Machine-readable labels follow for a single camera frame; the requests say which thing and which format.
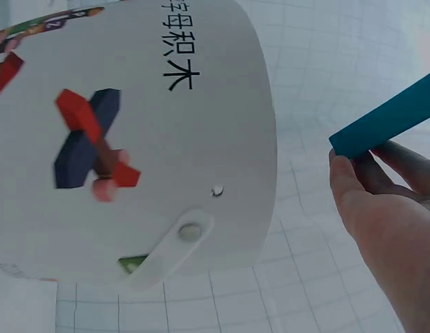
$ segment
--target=hand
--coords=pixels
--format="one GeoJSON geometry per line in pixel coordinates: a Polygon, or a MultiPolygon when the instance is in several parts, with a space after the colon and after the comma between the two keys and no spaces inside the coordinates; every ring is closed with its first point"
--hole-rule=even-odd
{"type": "Polygon", "coordinates": [[[430,332],[430,160],[394,142],[373,153],[405,179],[396,185],[371,153],[329,154],[330,184],[347,231],[407,332],[430,332]]]}

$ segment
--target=red block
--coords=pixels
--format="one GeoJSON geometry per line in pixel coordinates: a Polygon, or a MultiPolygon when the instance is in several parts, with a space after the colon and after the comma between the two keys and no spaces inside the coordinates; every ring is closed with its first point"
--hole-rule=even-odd
{"type": "Polygon", "coordinates": [[[0,93],[6,85],[16,76],[24,61],[13,52],[10,52],[0,69],[0,93]]]}
{"type": "Polygon", "coordinates": [[[91,143],[98,141],[101,129],[87,99],[64,89],[56,99],[56,105],[70,130],[84,130],[91,143]]]}
{"type": "Polygon", "coordinates": [[[140,176],[141,172],[123,162],[118,162],[112,173],[112,179],[118,187],[135,187],[140,176]]]}

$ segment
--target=printed toy airplane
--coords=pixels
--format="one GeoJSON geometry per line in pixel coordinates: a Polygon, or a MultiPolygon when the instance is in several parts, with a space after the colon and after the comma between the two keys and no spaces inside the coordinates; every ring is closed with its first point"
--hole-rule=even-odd
{"type": "Polygon", "coordinates": [[[64,89],[56,105],[70,134],[54,163],[58,189],[84,186],[87,174],[94,170],[98,179],[92,190],[99,201],[113,201],[119,187],[135,187],[141,172],[128,166],[124,150],[112,150],[105,140],[119,111],[120,91],[104,89],[87,101],[64,89]]]}

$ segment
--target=navy blue block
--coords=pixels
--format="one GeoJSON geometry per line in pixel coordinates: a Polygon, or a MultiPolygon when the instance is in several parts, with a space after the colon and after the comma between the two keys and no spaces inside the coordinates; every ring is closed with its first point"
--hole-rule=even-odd
{"type": "Polygon", "coordinates": [[[69,134],[56,158],[55,183],[57,189],[84,186],[87,174],[96,160],[96,149],[82,130],[69,134]]]}
{"type": "Polygon", "coordinates": [[[107,134],[119,111],[121,91],[116,89],[98,90],[90,99],[90,105],[98,119],[103,137],[107,134]]]}
{"type": "Polygon", "coordinates": [[[430,74],[332,135],[337,155],[354,158],[430,118],[430,74]]]}

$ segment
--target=blue-green block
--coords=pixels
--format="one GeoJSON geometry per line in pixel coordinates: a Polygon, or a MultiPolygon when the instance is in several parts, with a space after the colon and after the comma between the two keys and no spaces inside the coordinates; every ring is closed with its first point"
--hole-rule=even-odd
{"type": "Polygon", "coordinates": [[[354,158],[430,118],[430,74],[329,138],[337,155],[354,158]]]}

